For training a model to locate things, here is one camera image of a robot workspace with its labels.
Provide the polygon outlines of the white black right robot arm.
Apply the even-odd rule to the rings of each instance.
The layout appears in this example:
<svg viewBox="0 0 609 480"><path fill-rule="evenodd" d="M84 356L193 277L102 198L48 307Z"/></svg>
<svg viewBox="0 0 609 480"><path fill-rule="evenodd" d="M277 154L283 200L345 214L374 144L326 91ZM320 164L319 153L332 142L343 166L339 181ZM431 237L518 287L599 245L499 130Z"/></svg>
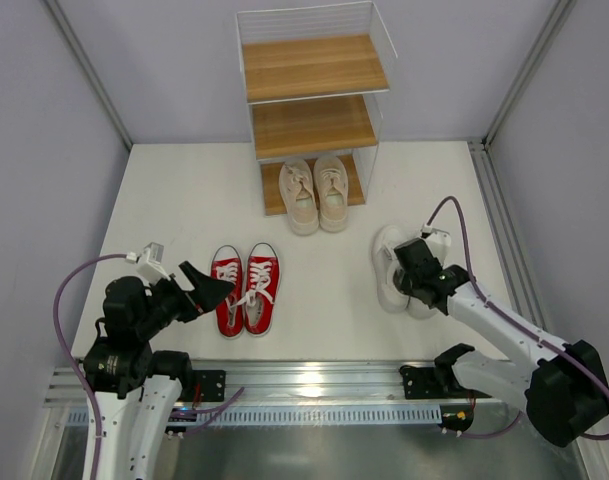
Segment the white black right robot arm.
<svg viewBox="0 0 609 480"><path fill-rule="evenodd" d="M570 344L495 304L467 268L443 266L425 238L394 249L411 298L468 326L504 354L491 359L460 343L434 360L446 394L475 391L525 414L549 443L588 437L609 416L609 386L597 350Z"/></svg>

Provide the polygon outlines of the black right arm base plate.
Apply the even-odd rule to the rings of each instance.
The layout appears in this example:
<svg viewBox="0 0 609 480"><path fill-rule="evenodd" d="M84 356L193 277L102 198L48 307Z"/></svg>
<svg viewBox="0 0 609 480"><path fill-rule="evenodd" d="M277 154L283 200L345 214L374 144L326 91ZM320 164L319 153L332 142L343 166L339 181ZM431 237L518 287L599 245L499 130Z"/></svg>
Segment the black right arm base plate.
<svg viewBox="0 0 609 480"><path fill-rule="evenodd" d="M434 367L402 365L399 374L406 400L489 398L483 392L467 390L459 385L444 386L437 378Z"/></svg>

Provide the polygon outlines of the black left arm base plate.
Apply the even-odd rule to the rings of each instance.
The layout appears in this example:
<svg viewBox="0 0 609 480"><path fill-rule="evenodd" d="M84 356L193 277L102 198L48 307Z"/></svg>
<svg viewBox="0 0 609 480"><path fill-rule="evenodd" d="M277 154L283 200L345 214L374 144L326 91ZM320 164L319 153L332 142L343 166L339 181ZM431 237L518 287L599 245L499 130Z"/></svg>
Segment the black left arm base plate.
<svg viewBox="0 0 609 480"><path fill-rule="evenodd" d="M183 403L223 402L226 377L225 370L193 370L183 383L178 400Z"/></svg>

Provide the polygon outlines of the white grey sneaker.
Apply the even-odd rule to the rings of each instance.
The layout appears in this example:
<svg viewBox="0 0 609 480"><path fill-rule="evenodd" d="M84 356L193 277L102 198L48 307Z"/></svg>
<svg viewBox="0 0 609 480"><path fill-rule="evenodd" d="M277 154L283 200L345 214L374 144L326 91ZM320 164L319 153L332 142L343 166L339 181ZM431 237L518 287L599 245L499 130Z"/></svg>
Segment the white grey sneaker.
<svg viewBox="0 0 609 480"><path fill-rule="evenodd" d="M371 247L378 301L388 313L401 313L409 303L409 297L401 293L394 282L395 275L402 272L394 248L406 239L405 233L399 227L388 225L376 234Z"/></svg>
<svg viewBox="0 0 609 480"><path fill-rule="evenodd" d="M406 307L407 314L416 320L426 320L431 318L435 311L415 297L410 297Z"/></svg>

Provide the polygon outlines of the beige platform sneaker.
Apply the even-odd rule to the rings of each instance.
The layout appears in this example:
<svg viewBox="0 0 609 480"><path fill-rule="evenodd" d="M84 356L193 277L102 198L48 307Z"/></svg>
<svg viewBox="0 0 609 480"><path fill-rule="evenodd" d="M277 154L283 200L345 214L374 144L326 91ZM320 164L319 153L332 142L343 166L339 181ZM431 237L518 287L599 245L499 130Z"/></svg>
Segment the beige platform sneaker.
<svg viewBox="0 0 609 480"><path fill-rule="evenodd" d="M348 224L348 174L339 157L326 155L316 160L313 178L319 199L320 226L331 233Z"/></svg>
<svg viewBox="0 0 609 480"><path fill-rule="evenodd" d="M285 162L279 173L278 187L292 231L300 236L319 228L312 171L303 159Z"/></svg>

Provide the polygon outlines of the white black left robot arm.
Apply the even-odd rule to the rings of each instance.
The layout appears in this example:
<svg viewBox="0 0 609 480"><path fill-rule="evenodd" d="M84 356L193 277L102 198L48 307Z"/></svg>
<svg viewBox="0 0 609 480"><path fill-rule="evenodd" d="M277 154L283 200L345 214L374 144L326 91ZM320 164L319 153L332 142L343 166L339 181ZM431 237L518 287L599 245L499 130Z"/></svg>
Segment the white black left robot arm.
<svg viewBox="0 0 609 480"><path fill-rule="evenodd" d="M224 303L234 285L183 262L183 289L157 265L145 277L123 276L105 289L104 326L83 359L89 430L86 479L149 479L175 403L194 384L189 355L154 351L150 342L172 322L188 323Z"/></svg>

